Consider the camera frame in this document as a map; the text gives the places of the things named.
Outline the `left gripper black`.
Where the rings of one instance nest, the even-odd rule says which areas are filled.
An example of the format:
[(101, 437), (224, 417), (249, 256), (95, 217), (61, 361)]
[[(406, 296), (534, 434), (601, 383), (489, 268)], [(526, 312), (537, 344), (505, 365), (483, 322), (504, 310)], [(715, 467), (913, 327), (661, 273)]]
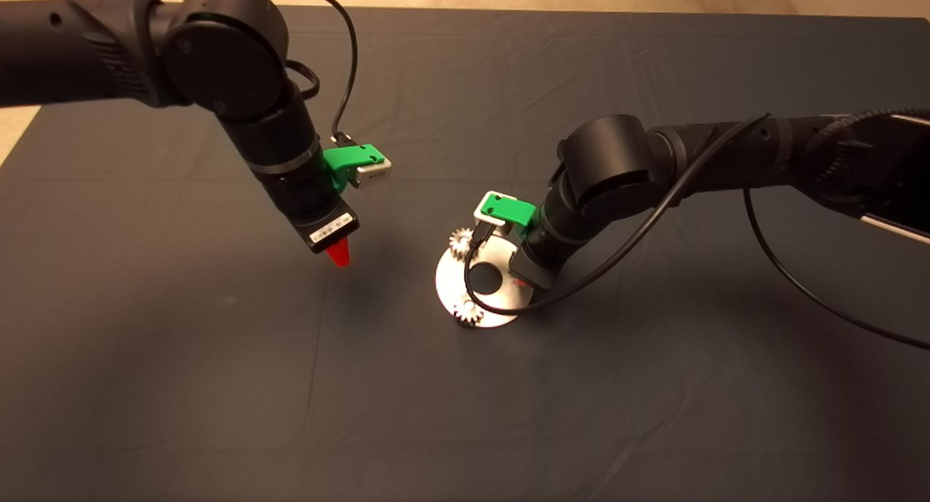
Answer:
[(324, 251), (339, 268), (351, 264), (348, 237), (361, 221), (336, 190), (328, 167), (273, 167), (272, 203), (314, 254)]

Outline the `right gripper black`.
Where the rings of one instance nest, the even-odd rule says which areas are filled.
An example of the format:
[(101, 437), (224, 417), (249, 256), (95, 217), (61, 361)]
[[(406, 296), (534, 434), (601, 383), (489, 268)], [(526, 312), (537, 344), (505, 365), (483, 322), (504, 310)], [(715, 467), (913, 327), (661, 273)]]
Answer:
[(562, 271), (562, 261), (542, 256), (529, 243), (521, 243), (509, 260), (509, 274), (516, 285), (549, 291)]

